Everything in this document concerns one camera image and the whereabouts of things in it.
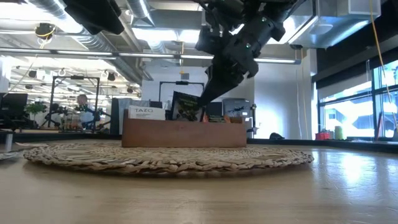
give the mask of wooden table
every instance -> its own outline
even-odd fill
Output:
[[[290,148],[315,161],[218,178],[114,177],[3,161],[0,223],[398,223],[397,156]]]

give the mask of black robotic arm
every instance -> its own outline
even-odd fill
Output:
[[[258,72],[254,59],[262,47],[270,38],[283,37],[283,22],[306,0],[193,1],[204,8],[209,23],[201,28],[195,48],[214,55],[200,97],[200,104],[207,105],[237,87],[244,75],[251,78]],[[237,34],[230,33],[241,24],[244,27]]]

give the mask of red object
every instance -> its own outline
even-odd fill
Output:
[[[316,133],[315,140],[326,140],[330,139],[330,133]]]

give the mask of woven placemat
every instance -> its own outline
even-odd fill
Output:
[[[76,170],[117,172],[239,171],[299,165],[313,161],[296,150],[262,146],[242,148],[123,148],[119,143],[55,144],[28,150],[32,162]]]

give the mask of wooden box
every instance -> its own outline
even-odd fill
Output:
[[[129,119],[125,110],[122,147],[244,147],[243,124]]]

